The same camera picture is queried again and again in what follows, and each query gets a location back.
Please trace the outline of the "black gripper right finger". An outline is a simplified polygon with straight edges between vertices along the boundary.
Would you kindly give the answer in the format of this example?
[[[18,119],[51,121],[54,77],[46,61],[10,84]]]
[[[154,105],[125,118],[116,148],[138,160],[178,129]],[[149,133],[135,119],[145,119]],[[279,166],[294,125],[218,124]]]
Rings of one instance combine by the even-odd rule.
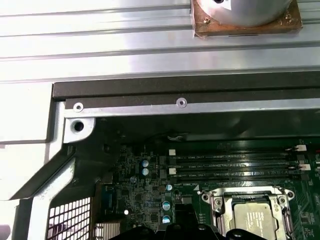
[[[187,240],[252,240],[253,234],[242,229],[232,229],[222,235],[212,226],[199,223],[191,204],[187,204],[186,239]]]

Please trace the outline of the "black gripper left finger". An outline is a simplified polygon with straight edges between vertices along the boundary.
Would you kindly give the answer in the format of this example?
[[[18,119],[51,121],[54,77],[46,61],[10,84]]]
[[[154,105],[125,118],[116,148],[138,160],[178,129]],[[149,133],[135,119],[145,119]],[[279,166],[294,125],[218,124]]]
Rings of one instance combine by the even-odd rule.
[[[124,233],[125,240],[186,240],[187,215],[181,207],[175,210],[175,221],[172,224],[163,223],[162,230],[153,231],[146,226],[137,226]]]

